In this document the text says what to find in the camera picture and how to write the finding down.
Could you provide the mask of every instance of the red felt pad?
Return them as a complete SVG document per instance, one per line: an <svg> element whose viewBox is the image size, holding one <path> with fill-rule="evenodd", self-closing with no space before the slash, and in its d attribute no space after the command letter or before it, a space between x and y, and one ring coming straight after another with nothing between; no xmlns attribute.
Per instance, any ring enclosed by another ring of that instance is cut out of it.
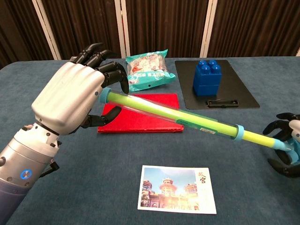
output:
<svg viewBox="0 0 300 225"><path fill-rule="evenodd" d="M136 94L145 98L179 109L176 94ZM105 104L102 115L107 114L114 105ZM156 117L144 115L129 109L122 109L111 123L98 127L98 133L154 133L154 132L182 132L183 126Z"/></svg>

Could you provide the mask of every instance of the blue lego block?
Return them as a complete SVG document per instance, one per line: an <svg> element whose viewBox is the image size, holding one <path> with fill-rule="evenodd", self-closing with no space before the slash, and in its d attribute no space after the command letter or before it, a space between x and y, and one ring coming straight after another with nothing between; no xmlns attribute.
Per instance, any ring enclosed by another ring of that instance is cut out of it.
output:
<svg viewBox="0 0 300 225"><path fill-rule="evenodd" d="M217 95L219 85L199 85L194 88L197 96Z"/></svg>
<svg viewBox="0 0 300 225"><path fill-rule="evenodd" d="M198 96L217 95L221 78L221 67L217 61L210 60L207 63L202 60L198 63L195 70L193 81L194 91Z"/></svg>

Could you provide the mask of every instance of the teal snack bag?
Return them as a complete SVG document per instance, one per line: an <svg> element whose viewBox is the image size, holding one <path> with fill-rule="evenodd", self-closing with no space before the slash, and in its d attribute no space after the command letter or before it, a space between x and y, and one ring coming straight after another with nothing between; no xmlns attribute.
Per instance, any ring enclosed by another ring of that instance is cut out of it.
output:
<svg viewBox="0 0 300 225"><path fill-rule="evenodd" d="M126 57L128 63L129 91L144 90L175 80L165 66L168 50Z"/></svg>

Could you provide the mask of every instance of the blue tablecloth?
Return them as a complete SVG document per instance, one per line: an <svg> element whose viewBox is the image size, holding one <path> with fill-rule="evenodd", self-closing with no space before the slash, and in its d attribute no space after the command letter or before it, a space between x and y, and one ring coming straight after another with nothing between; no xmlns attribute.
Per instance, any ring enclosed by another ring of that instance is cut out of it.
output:
<svg viewBox="0 0 300 225"><path fill-rule="evenodd" d="M177 75L176 60L198 59L166 59L168 70ZM261 107L191 112L257 133L278 113L300 113L299 57L227 60ZM16 62L0 71L0 149L24 124L34 122L31 103L64 63ZM111 88L120 90L119 84ZM178 78L141 92L177 93L185 109ZM96 104L91 113L102 109ZM96 127L81 128L60 140L60 169L37 181L9 225L299 224L300 180L269 166L267 158L278 158L272 149L187 127L183 133L105 135ZM208 167L217 214L138 210L142 165Z"/></svg>

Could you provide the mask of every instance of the plastic tube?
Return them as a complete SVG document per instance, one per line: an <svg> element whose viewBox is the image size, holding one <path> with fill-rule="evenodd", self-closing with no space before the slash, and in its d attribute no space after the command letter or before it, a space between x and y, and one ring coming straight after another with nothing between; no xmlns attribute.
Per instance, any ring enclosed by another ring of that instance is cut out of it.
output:
<svg viewBox="0 0 300 225"><path fill-rule="evenodd" d="M293 150L293 146L289 144L271 137L246 131L241 125L233 126L220 123L212 118L186 112L181 109L174 109L169 106L154 103L140 97L117 93L115 91L112 91L111 89L104 89L101 95L102 96L100 96L99 99L101 102L119 105L121 107L138 111L140 113L159 117L192 128L197 128L211 134L220 133L228 135L234 140L243 139L270 148L280 149L284 151Z"/></svg>

